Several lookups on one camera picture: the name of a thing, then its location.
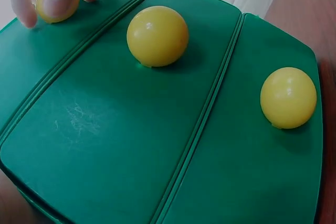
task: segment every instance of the green plastic panel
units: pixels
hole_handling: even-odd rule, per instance
[[[295,130],[271,126],[260,108],[264,80],[296,67],[313,80],[318,104]],[[317,63],[304,44],[246,15],[216,103],[163,223],[313,223],[322,161]]]
[[[127,47],[129,22],[153,5],[178,11],[190,31],[184,56],[166,68],[139,65]],[[18,122],[1,148],[7,172],[42,209],[75,223],[154,221],[240,20],[241,12],[220,0],[145,0],[60,73]]]
[[[52,25],[39,22],[34,30],[24,28],[16,19],[7,25],[0,32],[0,89],[6,93],[0,96],[0,129],[58,63],[74,54],[131,1],[81,1],[67,21]]]

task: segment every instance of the wooden surface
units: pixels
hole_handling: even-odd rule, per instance
[[[324,158],[316,223],[336,223],[336,0],[274,0],[265,18],[310,46],[320,68]]]

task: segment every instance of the green plastic surface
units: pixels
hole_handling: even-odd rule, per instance
[[[178,11],[190,32],[165,68],[139,65],[126,42],[131,19],[153,5]],[[0,48],[1,168],[52,220],[313,223],[317,63],[267,22],[220,0],[100,0],[33,31],[12,22]],[[272,127],[259,102],[286,66],[318,92],[311,120],[291,131]]]
[[[140,66],[126,42],[131,19],[153,5],[178,11],[190,31],[183,58],[162,69]],[[2,162],[73,222],[150,222],[196,134],[240,18],[219,0],[145,0],[37,100],[5,141]]]
[[[295,130],[272,127],[260,107],[263,82],[282,67],[305,71],[318,92],[313,117]],[[322,131],[314,53],[246,15],[211,115],[163,223],[313,223]]]
[[[94,4],[80,1],[78,11],[65,22],[45,25],[33,31],[25,29],[18,20],[0,32],[0,96],[2,109],[0,129],[6,126],[13,111],[45,79],[64,64],[106,23],[134,0],[99,0]]]

